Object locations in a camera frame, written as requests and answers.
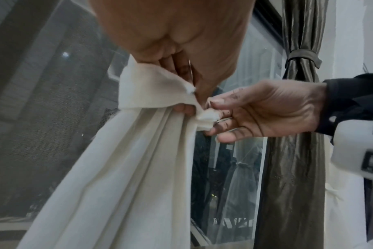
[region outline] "dark jacket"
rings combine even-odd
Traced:
[[[373,73],[324,82],[327,83],[327,100],[316,132],[333,136],[342,121],[373,120]],[[330,117],[336,117],[335,122],[330,121]]]

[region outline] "human hand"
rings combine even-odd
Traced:
[[[232,143],[247,137],[283,137],[314,131],[326,99],[325,83],[263,80],[209,100],[221,119],[206,132]]]
[[[255,1],[90,0],[117,45],[193,83],[201,104],[234,73]]]

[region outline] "brown satin curtain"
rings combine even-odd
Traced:
[[[283,0],[284,78],[319,82],[316,68],[328,0]],[[255,249],[323,249],[323,136],[270,138]]]

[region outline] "dark curtain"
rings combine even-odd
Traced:
[[[287,52],[284,78],[319,82],[316,68],[328,0],[283,0]],[[323,136],[306,132],[271,138],[262,185],[257,249],[323,249]]]

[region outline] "curtain tieback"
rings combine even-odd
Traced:
[[[285,64],[285,68],[288,68],[289,61],[295,58],[309,59],[315,64],[315,67],[318,69],[321,67],[321,64],[322,64],[321,59],[319,59],[318,55],[314,51],[308,50],[308,49],[296,49],[290,52],[288,56],[288,60],[286,61],[286,64]]]

